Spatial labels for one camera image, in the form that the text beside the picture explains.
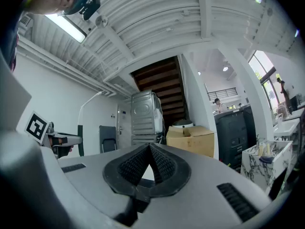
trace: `cardboard box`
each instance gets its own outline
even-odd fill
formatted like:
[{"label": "cardboard box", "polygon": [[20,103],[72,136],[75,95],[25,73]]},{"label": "cardboard box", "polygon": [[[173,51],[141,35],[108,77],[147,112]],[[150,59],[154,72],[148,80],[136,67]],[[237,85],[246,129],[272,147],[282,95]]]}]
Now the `cardboard box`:
[{"label": "cardboard box", "polygon": [[168,146],[214,157],[214,132],[203,126],[189,128],[170,126],[166,135],[166,142]]}]

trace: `railing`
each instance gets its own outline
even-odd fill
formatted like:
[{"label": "railing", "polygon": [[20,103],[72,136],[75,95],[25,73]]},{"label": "railing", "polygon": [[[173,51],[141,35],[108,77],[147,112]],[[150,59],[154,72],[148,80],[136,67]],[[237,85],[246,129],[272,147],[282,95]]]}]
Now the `railing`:
[{"label": "railing", "polygon": [[237,95],[236,87],[224,89],[221,91],[210,92],[208,93],[210,100],[215,100],[216,98],[222,99],[224,97],[230,97]]}]

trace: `black vent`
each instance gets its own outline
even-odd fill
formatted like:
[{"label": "black vent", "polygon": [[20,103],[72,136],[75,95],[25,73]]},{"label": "black vent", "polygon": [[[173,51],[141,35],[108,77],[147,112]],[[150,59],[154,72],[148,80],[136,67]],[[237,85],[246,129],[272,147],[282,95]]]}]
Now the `black vent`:
[{"label": "black vent", "polygon": [[74,171],[74,170],[79,170],[79,169],[82,169],[82,168],[85,168],[85,167],[86,166],[84,164],[77,164],[77,165],[73,165],[73,166],[63,167],[61,169],[64,173],[67,173],[67,172],[71,172],[71,171]]},{"label": "black vent", "polygon": [[150,149],[146,148],[120,164],[118,172],[133,185],[138,185],[149,165]]},{"label": "black vent", "polygon": [[20,20],[20,23],[24,24],[25,26],[28,25],[28,23],[30,22],[31,18],[28,16],[23,16]]},{"label": "black vent", "polygon": [[244,198],[243,195],[230,183],[217,186],[224,198],[228,201],[239,218],[245,222],[255,216],[258,211]]}]

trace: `white column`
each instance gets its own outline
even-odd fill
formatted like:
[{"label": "white column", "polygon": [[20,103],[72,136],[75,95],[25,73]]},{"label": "white column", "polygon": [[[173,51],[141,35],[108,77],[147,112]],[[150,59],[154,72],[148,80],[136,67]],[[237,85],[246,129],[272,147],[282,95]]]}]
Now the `white column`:
[{"label": "white column", "polygon": [[214,132],[214,158],[218,160],[219,150],[216,124],[203,79],[199,76],[188,53],[183,54],[180,59],[183,87],[190,120],[195,125],[201,125]]},{"label": "white column", "polygon": [[261,83],[248,61],[231,45],[219,42],[218,49],[232,65],[244,86],[251,104],[256,134],[267,140],[274,140],[269,104]]}]

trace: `white ceiling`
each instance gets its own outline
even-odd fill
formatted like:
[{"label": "white ceiling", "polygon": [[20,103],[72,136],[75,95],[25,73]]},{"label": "white ceiling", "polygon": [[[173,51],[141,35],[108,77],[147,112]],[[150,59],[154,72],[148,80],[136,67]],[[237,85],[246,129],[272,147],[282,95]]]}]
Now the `white ceiling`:
[{"label": "white ceiling", "polygon": [[[263,0],[261,4],[255,0],[101,0],[101,4],[98,13],[107,16],[109,26],[121,39],[120,45],[113,44],[101,29],[83,21],[79,14],[69,18],[88,34],[83,43],[40,15],[34,16],[30,40],[90,79],[122,93],[121,88],[112,86],[119,83],[125,97],[136,90],[117,78],[120,70],[156,52],[211,41],[214,36],[238,48],[254,45],[281,54],[294,43],[296,29],[273,0]],[[272,19],[267,14],[269,8]],[[133,58],[127,58],[120,46],[127,46]],[[215,60],[208,64],[211,54]],[[221,69],[219,54],[218,50],[204,52],[202,66],[217,65],[213,69]]]},{"label": "white ceiling", "polygon": [[[209,49],[203,52],[194,52],[193,61],[198,71],[202,73],[215,73],[221,74],[222,77],[228,78],[233,68],[228,65],[225,57],[218,49]],[[224,67],[228,66],[226,72],[223,71]]]}]

